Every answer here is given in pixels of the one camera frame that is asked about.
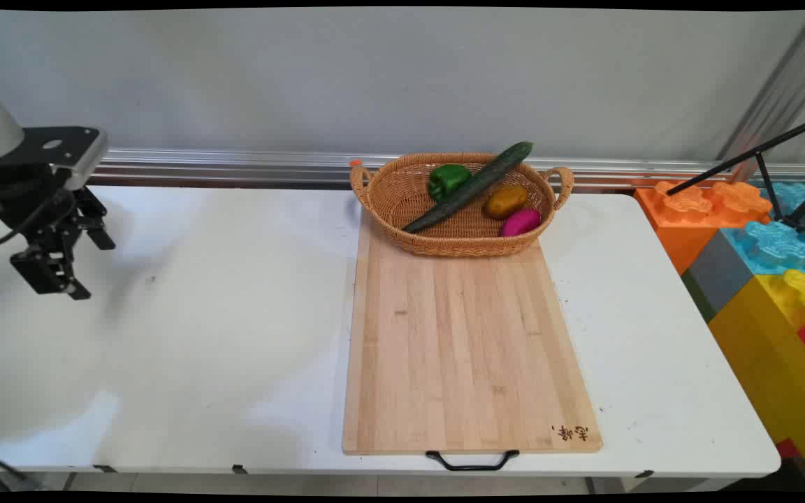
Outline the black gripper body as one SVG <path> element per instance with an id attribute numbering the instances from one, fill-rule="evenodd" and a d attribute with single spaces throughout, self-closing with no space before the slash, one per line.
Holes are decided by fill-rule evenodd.
<path id="1" fill-rule="evenodd" d="M 0 163 L 0 221 L 9 229 L 0 246 L 17 235 L 28 244 L 39 238 L 79 238 L 81 217 L 75 191 L 89 176 L 55 163 Z"/>

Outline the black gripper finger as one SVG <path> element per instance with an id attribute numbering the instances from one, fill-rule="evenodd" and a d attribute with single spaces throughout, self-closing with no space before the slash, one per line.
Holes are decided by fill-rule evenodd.
<path id="1" fill-rule="evenodd" d="M 73 269 L 76 242 L 77 238 L 39 238 L 10 256 L 10 264 L 38 294 L 63 293 L 73 300 L 87 300 L 92 293 Z"/>
<path id="2" fill-rule="evenodd" d="M 116 244 L 111 236 L 108 235 L 106 224 L 103 222 L 103 218 L 108 213 L 105 205 L 87 186 L 75 191 L 75 201 L 81 214 L 77 226 L 86 231 L 89 238 L 99 249 L 104 249 L 105 251 L 115 249 Z"/>

